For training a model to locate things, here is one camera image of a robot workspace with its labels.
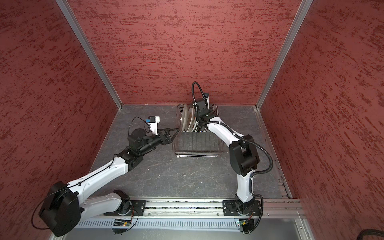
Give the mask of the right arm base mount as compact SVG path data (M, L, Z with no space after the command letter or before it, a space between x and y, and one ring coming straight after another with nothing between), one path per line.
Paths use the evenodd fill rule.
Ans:
M243 203L240 200L224 200L223 202L224 216L259 216L261 213L261 202L251 200Z

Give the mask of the white ribbed plate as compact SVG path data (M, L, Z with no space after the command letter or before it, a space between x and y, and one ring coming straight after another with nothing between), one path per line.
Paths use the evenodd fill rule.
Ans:
M183 105L183 112L181 117L181 131L185 131L185 127L188 121L188 106L186 104Z

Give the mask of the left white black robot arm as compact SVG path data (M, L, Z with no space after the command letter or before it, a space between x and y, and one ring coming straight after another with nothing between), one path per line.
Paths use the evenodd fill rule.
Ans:
M69 233L84 220L101 215L130 216L135 208L130 197L121 190L92 197L92 194L112 180L127 174L137 167L144 155L152 152L159 145L171 144L179 129L160 129L156 135L148 136L144 129L136 129L128 136L129 144L113 159L95 171L68 182L59 181L51 186L43 200L39 217L56 237Z

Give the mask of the white watermelon pattern plate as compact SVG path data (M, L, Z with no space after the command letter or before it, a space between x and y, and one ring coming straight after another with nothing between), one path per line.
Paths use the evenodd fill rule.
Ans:
M195 121L194 122L194 126L193 126L193 129L192 129L192 133L196 132L197 129L198 129L198 126L199 126L199 122L198 121Z

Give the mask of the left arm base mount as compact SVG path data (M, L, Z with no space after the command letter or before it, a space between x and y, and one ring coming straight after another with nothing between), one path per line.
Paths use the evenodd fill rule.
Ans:
M142 216L144 214L146 203L146 200L123 200L116 211L104 213L104 216Z

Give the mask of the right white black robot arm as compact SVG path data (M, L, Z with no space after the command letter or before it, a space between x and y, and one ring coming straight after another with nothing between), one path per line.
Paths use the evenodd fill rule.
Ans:
M237 174L237 192L235 208L241 215L247 215L256 204L252 190L251 175L257 169L260 158L257 147L254 145L250 135L242 135L226 123L209 109L206 100L193 103L196 111L196 121L198 126L207 129L218 136L229 148L230 164Z

